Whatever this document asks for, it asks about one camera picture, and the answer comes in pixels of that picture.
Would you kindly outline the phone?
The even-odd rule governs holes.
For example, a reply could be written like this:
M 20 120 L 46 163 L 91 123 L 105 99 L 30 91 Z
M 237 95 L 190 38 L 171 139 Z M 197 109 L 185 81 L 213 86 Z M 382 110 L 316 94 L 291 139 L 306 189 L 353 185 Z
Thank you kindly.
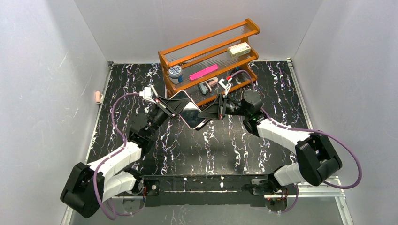
M 179 116 L 190 129 L 195 129 L 200 123 L 202 123 L 206 119 L 198 117 L 198 114 L 201 112 L 201 110 L 186 91 L 184 90 L 178 91 L 176 94 L 170 97 L 170 99 L 183 99 L 183 98 L 188 98 L 191 101 L 179 113 Z

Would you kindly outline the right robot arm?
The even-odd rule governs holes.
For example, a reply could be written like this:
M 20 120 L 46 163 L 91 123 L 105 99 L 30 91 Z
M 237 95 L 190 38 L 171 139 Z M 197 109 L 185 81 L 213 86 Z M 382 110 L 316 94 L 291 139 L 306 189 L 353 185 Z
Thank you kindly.
M 283 165 L 268 174 L 268 186 L 273 189 L 302 182 L 318 186 L 342 168 L 342 161 L 326 135 L 283 128 L 265 115 L 262 106 L 260 95 L 254 90 L 244 92 L 239 102 L 219 94 L 198 117 L 221 120 L 225 115 L 243 116 L 243 125 L 248 133 L 294 153 L 296 163 Z

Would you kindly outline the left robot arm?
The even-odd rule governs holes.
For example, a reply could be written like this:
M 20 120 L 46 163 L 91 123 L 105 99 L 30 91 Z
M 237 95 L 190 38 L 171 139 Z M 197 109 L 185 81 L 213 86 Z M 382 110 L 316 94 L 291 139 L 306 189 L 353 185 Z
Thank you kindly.
M 104 204 L 111 203 L 111 198 L 122 192 L 132 191 L 139 183 L 139 172 L 128 171 L 126 166 L 144 157 L 153 146 L 153 135 L 159 127 L 189 103 L 188 98 L 157 97 L 149 114 L 138 113 L 129 119 L 130 128 L 121 133 L 120 147 L 99 160 L 87 165 L 80 162 L 72 168 L 60 200 L 84 218 L 102 209 L 114 220 L 117 216 L 114 206 L 107 211 Z

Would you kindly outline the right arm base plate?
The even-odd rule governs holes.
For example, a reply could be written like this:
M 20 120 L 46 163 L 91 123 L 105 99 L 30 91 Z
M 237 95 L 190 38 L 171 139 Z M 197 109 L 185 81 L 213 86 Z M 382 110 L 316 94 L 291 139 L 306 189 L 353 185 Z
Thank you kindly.
M 281 195 L 280 198 L 286 198 L 289 194 L 288 188 L 279 184 L 273 175 L 254 177 L 242 186 L 242 190 L 249 191 L 252 195 Z

